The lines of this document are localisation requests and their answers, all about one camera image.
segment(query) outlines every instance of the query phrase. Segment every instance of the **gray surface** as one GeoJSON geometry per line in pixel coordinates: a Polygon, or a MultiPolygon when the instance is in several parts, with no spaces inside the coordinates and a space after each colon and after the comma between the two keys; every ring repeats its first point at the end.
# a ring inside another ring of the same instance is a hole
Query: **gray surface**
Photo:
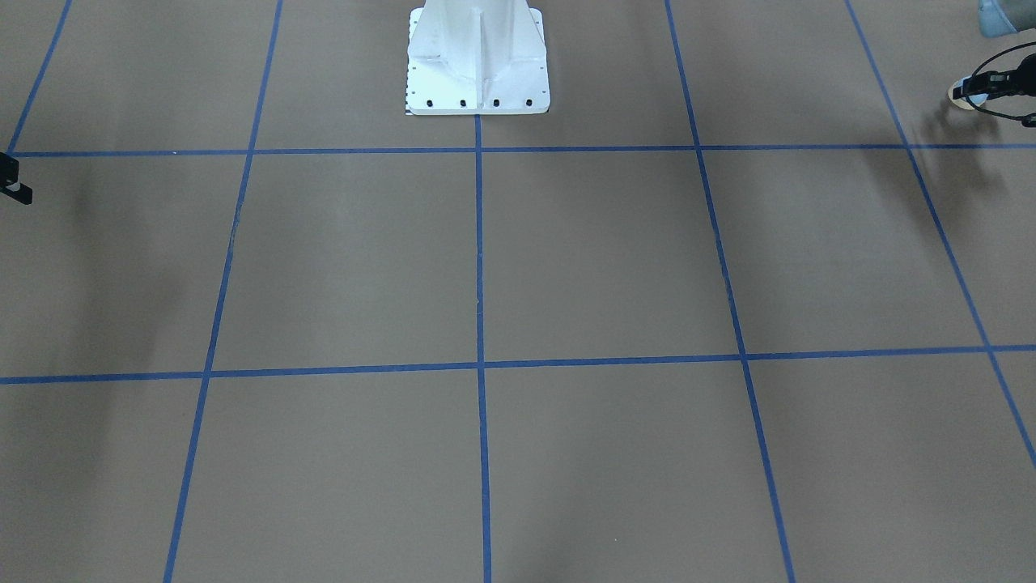
{"type": "Polygon", "coordinates": [[[179,582],[477,581],[473,373],[212,384],[179,582]]]}
{"type": "Polygon", "coordinates": [[[919,152],[932,200],[996,345],[1036,344],[1033,153],[919,152]]]}
{"type": "Polygon", "coordinates": [[[1028,581],[1036,472],[985,355],[753,367],[800,581],[1028,581]]]}
{"type": "Polygon", "coordinates": [[[899,142],[842,2],[672,4],[702,143],[899,142]]]}
{"type": "Polygon", "coordinates": [[[253,0],[75,2],[19,148],[248,147],[272,22],[253,0]]]}
{"type": "Polygon", "coordinates": [[[22,161],[37,195],[0,201],[3,375],[200,370],[241,164],[22,161]]]}
{"type": "Polygon", "coordinates": [[[494,580],[778,581],[741,367],[492,371],[494,580]]]}
{"type": "Polygon", "coordinates": [[[750,352],[979,342],[903,152],[706,158],[750,352]]]}
{"type": "Polygon", "coordinates": [[[0,59],[0,149],[6,150],[18,126],[25,99],[47,55],[54,27],[61,16],[60,0],[5,0],[0,3],[0,55],[25,55],[0,59]]]}
{"type": "Polygon", "coordinates": [[[737,352],[691,152],[485,159],[490,359],[737,352]]]}
{"type": "Polygon", "coordinates": [[[0,578],[161,581],[197,381],[0,387],[0,578]]]}
{"type": "Polygon", "coordinates": [[[474,360],[471,155],[254,164],[218,368],[474,360]]]}
{"type": "MultiPolygon", "coordinates": [[[[259,147],[473,146],[402,115],[420,3],[285,1],[259,147]]],[[[533,4],[553,107],[484,145],[692,142],[664,0],[533,4]]],[[[61,5],[0,1],[0,147],[61,5]]],[[[672,5],[706,144],[898,143],[845,2],[672,5]]],[[[909,139],[1036,143],[942,111],[1028,37],[854,5],[909,139]]],[[[246,147],[276,6],[76,0],[17,149],[246,147]]],[[[914,151],[989,339],[1029,345],[998,360],[1033,435],[1033,149],[914,151]]],[[[0,200],[0,580],[483,583],[485,525],[497,583],[787,581],[740,362],[636,358],[737,359],[693,151],[257,154],[223,304],[246,155],[54,154],[0,200]]],[[[875,356],[982,350],[906,152],[704,162],[747,351],[879,350],[752,356],[812,359],[750,362],[797,580],[1036,581],[986,355],[875,356]]]]}

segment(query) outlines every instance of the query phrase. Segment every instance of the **light blue object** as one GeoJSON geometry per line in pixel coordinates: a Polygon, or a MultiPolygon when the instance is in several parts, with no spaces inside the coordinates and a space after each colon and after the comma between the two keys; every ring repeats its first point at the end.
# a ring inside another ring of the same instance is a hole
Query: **light blue object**
{"type": "Polygon", "coordinates": [[[988,38],[1018,32],[998,0],[978,1],[978,26],[982,30],[982,35],[988,38]]]}

